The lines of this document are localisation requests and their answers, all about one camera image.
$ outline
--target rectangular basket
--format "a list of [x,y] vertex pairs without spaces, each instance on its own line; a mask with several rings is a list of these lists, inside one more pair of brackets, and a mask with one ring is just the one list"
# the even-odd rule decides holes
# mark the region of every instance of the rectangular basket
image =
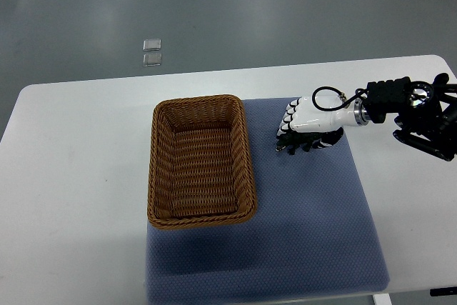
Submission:
[[247,221],[256,212],[242,101],[202,96],[154,109],[148,219],[158,229]]

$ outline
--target blue mat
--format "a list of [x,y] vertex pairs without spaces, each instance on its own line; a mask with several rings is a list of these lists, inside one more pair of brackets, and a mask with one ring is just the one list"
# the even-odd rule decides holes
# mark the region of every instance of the blue mat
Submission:
[[160,231],[148,224],[150,304],[222,304],[383,291],[389,277],[344,136],[275,152],[290,99],[244,102],[258,211],[246,223]]

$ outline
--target robotic arm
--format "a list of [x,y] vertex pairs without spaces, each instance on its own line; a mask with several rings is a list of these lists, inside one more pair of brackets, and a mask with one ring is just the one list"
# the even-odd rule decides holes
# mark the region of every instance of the robotic arm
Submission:
[[[302,145],[304,151],[334,145],[343,136],[344,126],[380,124],[386,114],[397,113],[400,127],[393,136],[401,143],[451,161],[457,154],[457,84],[448,84],[446,73],[432,84],[397,80],[369,82],[350,99],[333,87],[320,87],[312,96],[292,101],[279,126],[276,151],[290,146],[293,155]],[[335,96],[318,96],[328,89]],[[441,103],[448,104],[443,110]]]

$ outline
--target concrete floor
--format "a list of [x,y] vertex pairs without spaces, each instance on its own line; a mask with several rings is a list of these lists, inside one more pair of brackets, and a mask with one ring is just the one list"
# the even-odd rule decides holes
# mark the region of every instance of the concrete floor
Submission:
[[[29,84],[421,54],[456,72],[456,18],[456,0],[0,0],[0,136]],[[147,38],[162,39],[161,66],[142,67]]]

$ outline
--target basket rim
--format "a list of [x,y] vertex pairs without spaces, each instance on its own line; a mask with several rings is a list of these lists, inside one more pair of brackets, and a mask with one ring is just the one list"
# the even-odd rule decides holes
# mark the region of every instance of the basket rim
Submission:
[[[236,212],[232,214],[220,214],[212,216],[195,216],[195,217],[185,217],[185,218],[170,218],[170,219],[161,219],[154,211],[155,204],[155,192],[154,185],[156,184],[157,177],[157,149],[158,149],[158,133],[156,122],[158,121],[159,113],[166,106],[175,104],[176,101],[180,103],[188,104],[200,104],[202,102],[211,102],[211,101],[232,101],[233,105],[240,110],[238,118],[242,120],[241,130],[242,142],[246,145],[247,149],[242,149],[241,157],[244,161],[243,169],[245,169],[245,177],[249,178],[249,183],[252,185],[250,190],[246,192],[246,210],[242,212]],[[191,98],[180,98],[180,99],[168,99],[161,101],[153,112],[152,119],[152,128],[151,128],[151,156],[150,156],[150,165],[149,165],[149,187],[148,187],[148,206],[147,206],[147,216],[149,223],[155,226],[158,229],[187,229],[194,227],[202,226],[215,226],[215,225],[224,225],[224,224],[237,224],[249,220],[257,210],[257,195],[256,187],[253,175],[252,160],[251,160],[251,151],[249,148],[248,134],[247,134],[247,123],[246,123],[246,114],[244,111],[244,105],[242,100],[233,94],[219,94],[213,96],[197,96]]]

